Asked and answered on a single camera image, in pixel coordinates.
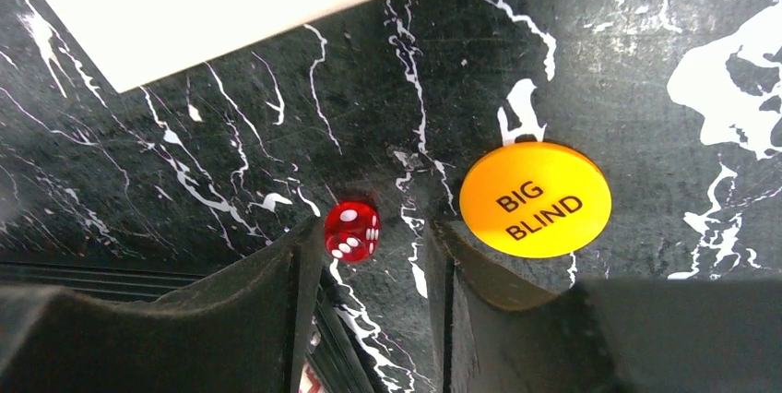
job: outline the yellow button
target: yellow button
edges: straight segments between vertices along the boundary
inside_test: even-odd
[[[543,258],[598,237],[611,200],[605,177],[584,155],[549,142],[522,142],[472,166],[459,206],[469,229],[490,247]]]

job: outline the marble table surface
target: marble table surface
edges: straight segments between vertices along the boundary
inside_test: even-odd
[[[211,271],[369,192],[339,311],[382,385],[432,391],[422,229],[469,235],[461,180],[503,143],[571,145],[613,194],[569,256],[479,244],[544,287],[778,277],[780,75],[779,0],[374,0],[116,94],[43,0],[2,0],[0,257]]]

